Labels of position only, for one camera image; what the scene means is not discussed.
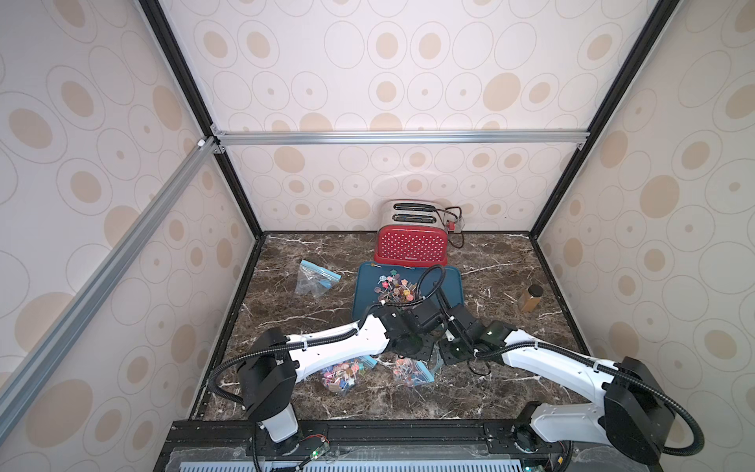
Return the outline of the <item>teal rectangular tray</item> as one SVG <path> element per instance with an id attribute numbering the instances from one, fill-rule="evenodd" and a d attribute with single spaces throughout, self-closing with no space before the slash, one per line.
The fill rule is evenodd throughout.
<path id="1" fill-rule="evenodd" d="M 414 287 L 425 271 L 425 267 L 401 267 L 377 263 L 360 265 L 356 279 L 352 320 L 359 320 L 369 306 L 379 302 L 381 295 L 387 295 L 387 288 L 383 287 L 383 283 L 388 283 L 389 277 L 393 277 L 397 283 L 406 279 L 408 284 Z M 461 273 L 456 267 L 446 266 L 442 291 L 452 307 L 464 301 Z"/>

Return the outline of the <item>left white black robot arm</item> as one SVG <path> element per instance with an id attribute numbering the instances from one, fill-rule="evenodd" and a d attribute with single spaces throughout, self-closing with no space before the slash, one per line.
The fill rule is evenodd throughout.
<path id="1" fill-rule="evenodd" d="M 376 303 L 359 320 L 317 332 L 287 336 L 271 328 L 253 351 L 227 360 L 208 375 L 208 390 L 243 407 L 275 444 L 300 434 L 291 404 L 296 385 L 344 361 L 385 352 L 412 360 L 431 359 L 434 332 L 448 327 L 446 313 L 428 299 L 407 306 Z"/>

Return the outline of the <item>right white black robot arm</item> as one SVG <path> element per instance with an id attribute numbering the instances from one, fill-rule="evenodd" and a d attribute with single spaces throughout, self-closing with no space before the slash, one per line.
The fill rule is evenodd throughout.
<path id="1" fill-rule="evenodd" d="M 544 342 L 511 324 L 483 324 L 463 305 L 441 308 L 427 324 L 440 332 L 446 364 L 480 360 L 528 371 L 583 397 L 580 404 L 533 401 L 512 436 L 523 452 L 551 443 L 608 444 L 629 459 L 657 465 L 664 455 L 694 456 L 705 436 L 699 423 L 663 391 L 649 369 L 627 357 L 613 362 Z"/>

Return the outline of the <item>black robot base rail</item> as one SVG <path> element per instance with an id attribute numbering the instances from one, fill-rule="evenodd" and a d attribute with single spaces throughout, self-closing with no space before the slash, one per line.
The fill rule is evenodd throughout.
<path id="1" fill-rule="evenodd" d="M 328 420 L 300 424 L 277 446 L 243 421 L 173 424 L 157 471 L 643 471 L 610 446 L 550 442 L 517 448 L 513 423 L 485 420 Z"/>

